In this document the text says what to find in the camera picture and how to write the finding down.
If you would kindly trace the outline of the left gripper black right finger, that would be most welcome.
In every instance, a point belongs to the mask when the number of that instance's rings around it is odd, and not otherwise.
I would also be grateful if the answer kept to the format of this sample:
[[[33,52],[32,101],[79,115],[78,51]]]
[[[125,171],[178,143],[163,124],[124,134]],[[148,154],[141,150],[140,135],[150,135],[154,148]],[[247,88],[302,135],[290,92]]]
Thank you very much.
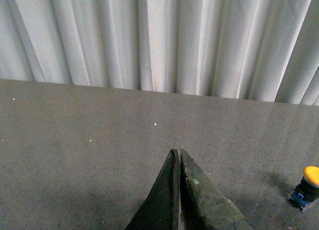
[[[180,204],[186,230],[253,229],[184,149],[180,150]]]

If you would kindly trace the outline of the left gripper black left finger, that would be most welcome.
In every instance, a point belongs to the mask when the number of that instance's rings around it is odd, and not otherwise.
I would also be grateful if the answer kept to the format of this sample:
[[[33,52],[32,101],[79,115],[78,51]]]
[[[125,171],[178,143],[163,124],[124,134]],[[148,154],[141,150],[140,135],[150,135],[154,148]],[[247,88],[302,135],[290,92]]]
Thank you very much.
[[[180,161],[171,149],[141,207],[127,230],[176,230],[179,214]]]

